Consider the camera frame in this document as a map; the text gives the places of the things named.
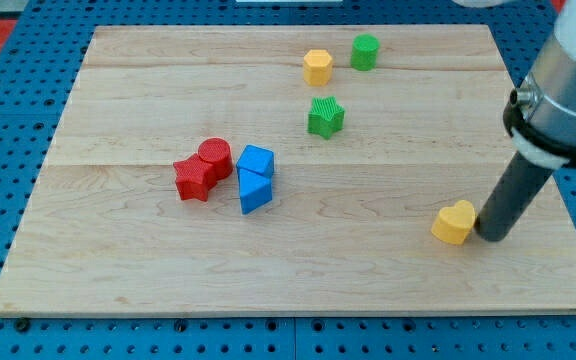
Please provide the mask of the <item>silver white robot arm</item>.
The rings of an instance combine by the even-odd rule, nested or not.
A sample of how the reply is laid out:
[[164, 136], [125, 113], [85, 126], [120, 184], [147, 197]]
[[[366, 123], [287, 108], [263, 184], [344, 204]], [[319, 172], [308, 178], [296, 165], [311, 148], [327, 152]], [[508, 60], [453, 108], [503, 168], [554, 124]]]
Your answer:
[[511, 92], [504, 126], [529, 163], [576, 168], [576, 0], [568, 0], [521, 85]]

